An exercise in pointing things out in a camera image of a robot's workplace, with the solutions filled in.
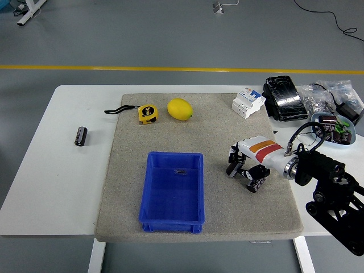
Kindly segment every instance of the white circuit breaker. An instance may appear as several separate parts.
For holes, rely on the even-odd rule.
[[[257,91],[245,88],[237,94],[231,108],[243,118],[248,118],[252,113],[258,111],[265,101],[266,98]]]

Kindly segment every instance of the black strap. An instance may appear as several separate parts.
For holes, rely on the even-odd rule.
[[[115,109],[115,110],[105,110],[104,113],[110,114],[110,115],[115,115],[115,114],[119,114],[125,110],[137,109],[139,107],[140,106],[138,106],[138,105],[122,105],[121,107],[119,107],[118,109]]]

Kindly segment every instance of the plastic bag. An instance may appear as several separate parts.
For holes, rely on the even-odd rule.
[[[353,89],[351,81],[318,81],[317,83],[327,88],[336,104],[345,103],[358,114],[363,110],[364,104]]]
[[[310,117],[318,112],[330,113],[326,104],[334,105],[334,101],[327,90],[319,85],[309,84],[303,85],[297,91]]]

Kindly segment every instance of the blue plastic tray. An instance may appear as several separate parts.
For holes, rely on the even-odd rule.
[[[203,168],[202,154],[148,154],[139,212],[144,231],[202,231],[205,222]]]

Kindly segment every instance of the gray floor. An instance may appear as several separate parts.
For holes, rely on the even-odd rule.
[[[364,70],[364,43],[344,36],[330,14],[305,12],[293,0],[260,0],[225,6],[224,15],[215,15],[212,2],[49,0],[40,15],[24,27],[16,25],[20,17],[14,17],[7,6],[0,10],[0,65]],[[298,2],[309,9],[334,11],[342,28],[358,27],[355,35],[364,38],[361,0]],[[281,73],[1,69],[0,206],[59,85],[262,85],[266,78],[276,75]],[[364,75],[289,75],[296,85],[351,80],[364,99]],[[363,135],[363,122],[357,130]],[[332,237],[307,241],[316,272],[359,272],[363,268],[362,258],[340,249]],[[298,271],[292,242],[253,247],[246,242],[108,245],[104,272],[148,268],[161,272],[164,264],[155,253],[169,259],[167,271]],[[0,271],[86,272],[91,248],[92,238],[0,238]],[[254,254],[255,268],[247,253]],[[127,263],[125,257],[131,254],[134,255],[128,260],[132,263]]]

